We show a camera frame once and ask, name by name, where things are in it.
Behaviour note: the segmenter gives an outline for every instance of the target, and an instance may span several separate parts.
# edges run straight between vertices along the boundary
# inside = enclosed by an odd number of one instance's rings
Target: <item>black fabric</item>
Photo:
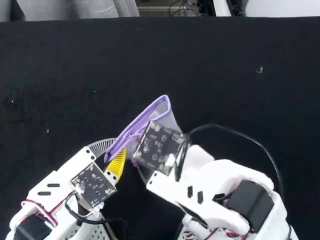
[[[232,17],[1,23],[1,233],[30,188],[168,94],[184,131],[216,122],[265,144],[283,174],[288,221],[311,239],[320,201],[319,25]],[[218,130],[192,141],[278,187],[253,143]],[[182,217],[144,189],[129,162],[105,206],[139,240],[171,239]]]

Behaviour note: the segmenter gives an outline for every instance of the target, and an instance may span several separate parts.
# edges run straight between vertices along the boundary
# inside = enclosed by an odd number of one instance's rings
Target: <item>circuit board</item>
[[[183,133],[150,121],[132,156],[143,166],[169,175],[184,143]],[[170,155],[173,162],[168,162]]]
[[[104,202],[117,191],[94,162],[76,175],[71,183],[84,191],[81,195],[92,208]]]

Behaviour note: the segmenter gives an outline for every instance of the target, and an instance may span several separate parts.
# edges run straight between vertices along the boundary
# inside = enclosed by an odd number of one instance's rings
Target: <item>black cable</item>
[[[71,195],[69,195],[64,202],[64,207],[65,209],[70,213],[71,216],[73,216],[75,219],[77,219],[78,221],[85,223],[85,224],[91,224],[91,225],[100,225],[100,224],[108,224],[108,223],[112,223],[112,222],[122,222],[122,227],[123,227],[123,239],[127,240],[128,239],[128,226],[126,221],[123,218],[105,218],[102,220],[89,220],[86,219],[82,216],[80,216],[79,214],[77,214],[76,212],[72,211],[70,206],[68,205],[68,201],[69,199],[73,196],[76,195],[76,193],[73,193]]]
[[[178,240],[183,227],[184,227],[184,224],[181,222],[178,229],[175,232],[173,240]]]
[[[231,195],[234,193],[234,191],[230,192],[229,194],[227,195],[224,195],[223,197],[219,197],[219,198],[216,198],[214,197],[213,200],[219,202],[219,201],[224,201],[224,200],[227,200],[229,198],[231,198]]]
[[[292,240],[291,233],[292,233],[292,226],[289,224],[289,233],[288,233],[288,237],[286,240]]]
[[[173,17],[179,10],[175,11],[172,15],[171,15],[171,8],[173,7],[173,5],[177,4],[180,0],[176,0],[174,1],[173,3],[171,3],[169,5],[169,11],[168,11],[168,14],[169,14],[169,17]]]
[[[230,127],[227,127],[227,126],[221,126],[221,125],[218,125],[216,123],[208,123],[208,124],[205,124],[205,125],[202,125],[202,126],[199,126],[199,127],[196,127],[195,129],[191,130],[189,132],[189,135],[192,135],[196,132],[199,132],[201,130],[205,130],[205,129],[209,129],[209,128],[214,128],[214,129],[220,129],[220,130],[223,130],[227,133],[230,133],[230,134],[233,134],[233,135],[236,135],[236,136],[241,136],[247,140],[250,140],[251,142],[257,144],[258,146],[260,146],[264,152],[267,154],[267,156],[269,157],[272,165],[273,165],[273,168],[275,170],[275,173],[276,173],[276,176],[277,176],[277,179],[278,179],[278,184],[279,184],[279,194],[280,194],[280,197],[282,198],[282,201],[284,202],[284,199],[285,199],[285,195],[284,195],[284,183],[283,183],[283,180],[282,180],[282,176],[281,176],[281,173],[278,169],[278,166],[274,160],[274,158],[271,156],[270,152],[266,149],[265,146],[263,146],[259,141],[255,140],[254,138],[246,135],[246,134],[243,134],[239,131],[236,131]]]

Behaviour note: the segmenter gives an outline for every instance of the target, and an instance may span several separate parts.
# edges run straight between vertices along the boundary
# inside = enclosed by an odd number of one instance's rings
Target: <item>robotic hand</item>
[[[124,147],[138,170],[149,169],[146,188],[185,212],[180,240],[298,240],[270,178],[215,160],[200,146],[189,147],[186,136],[168,96],[159,97],[117,139],[84,147],[32,188],[6,240],[115,239],[105,227],[123,219],[104,219],[100,209],[120,176],[102,172],[95,160],[105,153],[104,162],[112,164]]]
[[[185,212],[181,240],[298,240],[270,178],[198,145],[188,149],[179,181],[173,170],[155,171],[146,187]]]

